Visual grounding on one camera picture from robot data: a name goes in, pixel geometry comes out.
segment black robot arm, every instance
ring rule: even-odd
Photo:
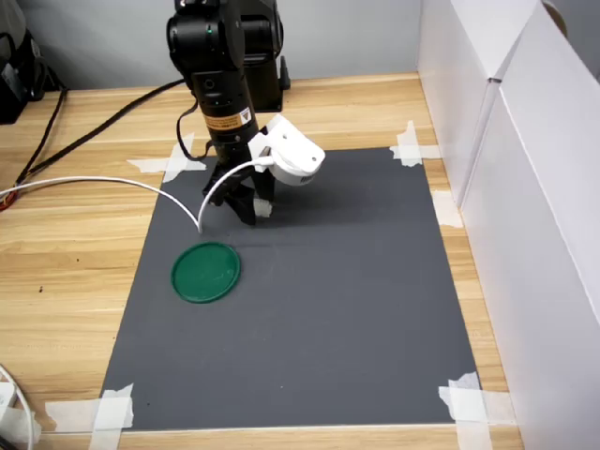
[[[280,111],[281,90],[289,85],[287,75],[283,83],[277,76],[283,31],[275,0],[175,0],[175,9],[167,25],[171,59],[196,98],[189,113],[200,107],[209,144],[217,150],[206,194],[224,173],[251,160],[248,142],[259,129],[248,82],[264,109],[274,106],[278,108],[272,111]],[[248,178],[256,190],[242,184]],[[255,194],[271,202],[274,190],[269,171],[248,168],[228,179],[213,203],[227,203],[243,222],[253,225]]]

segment wooden desk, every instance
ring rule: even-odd
[[[100,124],[148,89],[69,93],[45,156]],[[7,187],[38,145],[57,95],[30,104],[16,125],[0,127],[0,187]],[[166,158],[179,114],[191,106],[175,88],[132,112],[43,172],[119,176],[160,186],[127,159]],[[435,144],[418,75],[295,82],[285,115],[326,150],[389,147],[413,120],[421,144]],[[262,114],[265,124],[273,114]],[[203,148],[199,115],[184,122]],[[441,160],[426,160],[431,189],[449,189]],[[44,404],[97,398],[128,299],[156,195],[135,187],[80,183],[24,195],[0,214],[0,362],[30,398],[45,430]],[[463,229],[442,226],[448,260],[483,388],[505,391],[503,369]],[[494,448],[521,448],[518,430],[492,429]],[[86,448],[87,437],[44,435],[39,448]],[[454,426],[335,427],[124,432],[121,448],[458,448]]]

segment masking tape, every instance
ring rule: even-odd
[[[491,450],[490,425],[515,426],[517,420],[510,395],[482,391],[476,373],[440,386],[439,394],[457,423],[460,450]]]
[[[31,411],[34,420],[34,443],[39,441],[41,425],[36,422],[36,414]],[[0,422],[0,436],[10,443],[27,443],[29,433],[27,432],[27,414],[24,410],[6,408]]]
[[[440,225],[463,228],[462,216],[458,211],[457,204],[454,202],[452,192],[449,190],[434,190],[431,193],[431,198]]]
[[[183,138],[188,151],[194,144],[194,133],[188,134]],[[163,183],[169,183],[174,180],[181,172],[205,171],[206,165],[200,161],[190,161],[184,155],[179,142],[177,142],[171,151],[171,157],[161,157],[155,159],[128,159],[129,164],[133,164],[142,173],[165,172]]]
[[[419,145],[412,120],[407,124],[406,131],[397,135],[397,145],[390,147],[390,150],[394,159],[400,159],[402,165],[407,167],[423,164],[423,159],[441,158],[438,145]]]
[[[106,390],[102,398],[46,403],[46,414],[56,424],[57,433],[92,432],[90,449],[118,448],[122,428],[133,426],[133,384],[119,391]]]

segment green lid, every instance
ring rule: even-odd
[[[172,268],[171,283],[190,303],[210,303],[229,293],[240,278],[240,258],[219,242],[188,249]]]

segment white box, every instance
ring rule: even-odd
[[[423,0],[418,69],[458,204],[535,0]]]
[[[600,448],[600,85],[543,7],[463,205],[526,448]]]

